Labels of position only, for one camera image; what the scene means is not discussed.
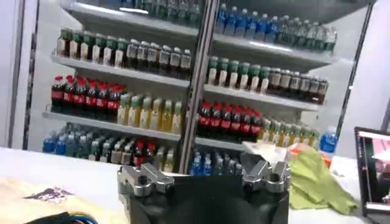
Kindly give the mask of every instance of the water bottle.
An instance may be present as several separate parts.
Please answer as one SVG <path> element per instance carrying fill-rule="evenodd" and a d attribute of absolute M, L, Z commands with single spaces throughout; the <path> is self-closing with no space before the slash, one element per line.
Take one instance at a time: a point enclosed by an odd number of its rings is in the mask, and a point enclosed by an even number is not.
<path fill-rule="evenodd" d="M 236 30 L 234 33 L 234 36 L 236 37 L 244 37 L 245 36 L 245 30 L 246 30 L 246 23 L 247 23 L 247 14 L 248 10 L 243 9 L 240 16 L 236 20 Z"/>
<path fill-rule="evenodd" d="M 267 32 L 268 15 L 263 16 L 258 20 L 256 26 L 255 40 L 264 41 Z"/>
<path fill-rule="evenodd" d="M 337 146 L 336 127 L 329 126 L 328 130 L 321 136 L 319 149 L 332 157 Z"/>
<path fill-rule="evenodd" d="M 221 4 L 217 14 L 217 21 L 215 23 L 215 32 L 224 33 L 226 23 L 226 4 Z"/>
<path fill-rule="evenodd" d="M 252 16 L 248 19 L 246 24 L 246 32 L 245 39 L 253 40 L 256 34 L 256 26 L 257 26 L 257 12 L 252 12 Z"/>
<path fill-rule="evenodd" d="M 225 35 L 233 36 L 236 29 L 237 6 L 232 7 L 232 12 L 226 19 Z"/>
<path fill-rule="evenodd" d="M 274 43 L 278 32 L 278 17 L 274 16 L 268 22 L 265 42 Z"/>
<path fill-rule="evenodd" d="M 55 145 L 55 154 L 65 155 L 65 153 L 66 153 L 65 136 L 61 136 Z"/>

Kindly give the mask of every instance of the refrigerator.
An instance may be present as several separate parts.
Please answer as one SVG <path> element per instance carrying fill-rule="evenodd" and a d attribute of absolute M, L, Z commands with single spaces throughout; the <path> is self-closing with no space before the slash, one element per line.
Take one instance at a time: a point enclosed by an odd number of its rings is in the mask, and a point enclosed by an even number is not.
<path fill-rule="evenodd" d="M 32 1 L 26 106 L 16 110 L 25 116 L 13 146 L 42 152 L 48 138 L 66 144 L 93 132 L 90 147 L 105 136 L 100 154 L 107 141 L 109 157 L 121 141 L 120 152 L 152 143 L 163 161 L 173 152 L 172 171 L 193 175 L 220 165 L 239 173 L 243 141 L 318 148 L 321 134 L 341 127 L 373 5 Z"/>

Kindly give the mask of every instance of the bottle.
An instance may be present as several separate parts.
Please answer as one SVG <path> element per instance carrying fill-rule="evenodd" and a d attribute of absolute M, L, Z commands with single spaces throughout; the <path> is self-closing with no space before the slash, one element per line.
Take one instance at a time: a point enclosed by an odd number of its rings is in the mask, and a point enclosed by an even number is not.
<path fill-rule="evenodd" d="M 71 40 L 72 40 L 72 30 L 67 28 L 62 28 L 61 35 L 57 40 L 57 55 L 62 57 L 69 57 Z"/>
<path fill-rule="evenodd" d="M 217 21 L 215 23 L 215 32 L 216 33 L 224 33 L 225 32 L 225 24 L 226 24 L 226 4 L 222 3 L 219 6 Z"/>
<path fill-rule="evenodd" d="M 253 40 L 255 38 L 258 20 L 257 15 L 257 12 L 253 11 L 252 16 L 248 19 L 246 24 L 245 39 Z"/>
<path fill-rule="evenodd" d="M 217 76 L 218 57 L 212 56 L 208 61 L 208 79 L 207 84 L 214 85 Z"/>
<path fill-rule="evenodd" d="M 263 16 L 257 22 L 255 40 L 264 41 L 267 32 L 267 25 L 268 15 L 263 14 Z"/>
<path fill-rule="evenodd" d="M 140 98 L 139 96 L 133 96 L 129 108 L 129 126 L 139 127 L 140 126 Z"/>
<path fill-rule="evenodd" d="M 140 128 L 149 129 L 151 126 L 151 105 L 152 99 L 150 97 L 146 97 L 143 100 L 142 110 L 140 114 Z"/>
<path fill-rule="evenodd" d="M 318 30 L 318 22 L 315 22 L 310 27 L 310 30 L 307 33 L 307 41 L 306 41 L 306 46 L 305 46 L 306 49 L 308 49 L 308 50 L 315 49 L 317 30 Z"/>
<path fill-rule="evenodd" d="M 236 36 L 236 37 L 244 37 L 245 36 L 246 23 L 248 20 L 247 14 L 248 14 L 248 10 L 243 9 L 240 16 L 237 17 L 236 29 L 235 29 L 234 36 Z"/>
<path fill-rule="evenodd" d="M 182 103 L 176 102 L 175 111 L 172 118 L 172 133 L 180 134 L 182 132 Z"/>
<path fill-rule="evenodd" d="M 151 113 L 151 130 L 160 130 L 161 127 L 161 99 L 155 99 L 153 101 L 153 110 Z"/>
<path fill-rule="evenodd" d="M 300 49 L 304 48 L 307 42 L 307 36 L 309 33 L 309 21 L 306 19 L 297 30 L 297 40 L 295 42 L 295 47 Z"/>
<path fill-rule="evenodd" d="M 226 19 L 225 35 L 233 36 L 236 29 L 237 6 L 232 7 L 232 11 Z"/>
<path fill-rule="evenodd" d="M 118 45 L 118 40 L 113 36 L 107 37 L 107 45 L 104 48 L 103 65 L 114 65 L 115 50 Z"/>
<path fill-rule="evenodd" d="M 51 104 L 52 110 L 55 112 L 61 112 L 63 106 L 63 91 L 64 85 L 62 83 L 62 76 L 56 76 L 54 83 L 51 86 Z"/>
<path fill-rule="evenodd" d="M 325 38 L 325 50 L 333 52 L 337 41 L 337 30 L 333 26 L 328 29 Z"/>
<path fill-rule="evenodd" d="M 129 99 L 130 94 L 121 95 L 121 102 L 118 108 L 118 117 L 117 123 L 121 125 L 127 125 L 127 121 L 129 120 Z"/>
<path fill-rule="evenodd" d="M 107 42 L 107 37 L 97 33 L 95 35 L 95 44 L 92 47 L 92 63 L 102 64 L 104 57 L 104 48 Z"/>
<path fill-rule="evenodd" d="M 66 154 L 65 136 L 60 136 L 57 143 L 55 144 L 55 154 L 57 155 Z"/>

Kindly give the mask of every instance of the bottle label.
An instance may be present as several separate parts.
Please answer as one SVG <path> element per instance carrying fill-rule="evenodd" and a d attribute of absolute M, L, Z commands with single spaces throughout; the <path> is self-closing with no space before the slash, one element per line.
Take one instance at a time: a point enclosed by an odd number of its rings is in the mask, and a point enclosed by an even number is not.
<path fill-rule="evenodd" d="M 257 76 L 252 78 L 252 83 L 250 84 L 250 90 L 251 91 L 256 91 L 257 90 L 258 81 L 259 81 L 259 78 Z"/>
<path fill-rule="evenodd" d="M 123 51 L 116 50 L 115 51 L 115 67 L 121 67 L 123 62 Z"/>
<path fill-rule="evenodd" d="M 108 47 L 104 49 L 103 64 L 110 65 L 112 50 Z"/>
<path fill-rule="evenodd" d="M 225 86 L 226 76 L 227 76 L 227 71 L 225 70 L 222 70 L 219 73 L 219 83 L 218 83 L 219 86 Z"/>
<path fill-rule="evenodd" d="M 92 47 L 92 62 L 99 63 L 100 61 L 100 47 L 98 45 L 94 45 Z"/>
<path fill-rule="evenodd" d="M 63 99 L 63 91 L 51 91 L 51 98 L 52 99 Z"/>
<path fill-rule="evenodd" d="M 76 41 L 71 41 L 70 44 L 70 56 L 71 58 L 77 58 L 77 48 L 79 47 L 78 42 Z"/>
<path fill-rule="evenodd" d="M 216 75 L 217 75 L 217 69 L 210 68 L 210 72 L 208 73 L 208 84 L 209 85 L 214 85 Z"/>
<path fill-rule="evenodd" d="M 57 40 L 57 55 L 64 56 L 65 55 L 65 40 L 58 39 Z"/>
<path fill-rule="evenodd" d="M 261 81 L 260 93 L 266 93 L 268 89 L 268 82 L 269 82 L 268 79 L 263 79 Z"/>
<path fill-rule="evenodd" d="M 290 89 L 297 90 L 299 88 L 299 84 L 300 84 L 300 78 L 293 77 L 290 81 Z"/>
<path fill-rule="evenodd" d="M 180 63 L 180 55 L 172 53 L 171 54 L 171 66 L 176 66 L 178 67 Z"/>
<path fill-rule="evenodd" d="M 280 80 L 280 86 L 283 88 L 288 88 L 288 85 L 290 84 L 291 76 L 289 75 L 282 75 Z"/>
<path fill-rule="evenodd" d="M 232 72 L 230 74 L 229 88 L 233 89 L 237 83 L 238 74 L 237 72 Z"/>
<path fill-rule="evenodd" d="M 88 60 L 88 48 L 89 46 L 86 43 L 81 44 L 81 50 L 80 50 L 81 60 Z"/>

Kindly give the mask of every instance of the white wall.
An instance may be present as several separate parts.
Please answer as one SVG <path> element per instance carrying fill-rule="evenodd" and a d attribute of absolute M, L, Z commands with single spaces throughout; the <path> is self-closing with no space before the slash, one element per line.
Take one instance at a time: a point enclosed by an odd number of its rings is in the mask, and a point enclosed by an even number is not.
<path fill-rule="evenodd" d="M 354 158 L 354 127 L 380 129 L 390 96 L 390 1 L 374 5 L 342 125 L 337 154 Z"/>

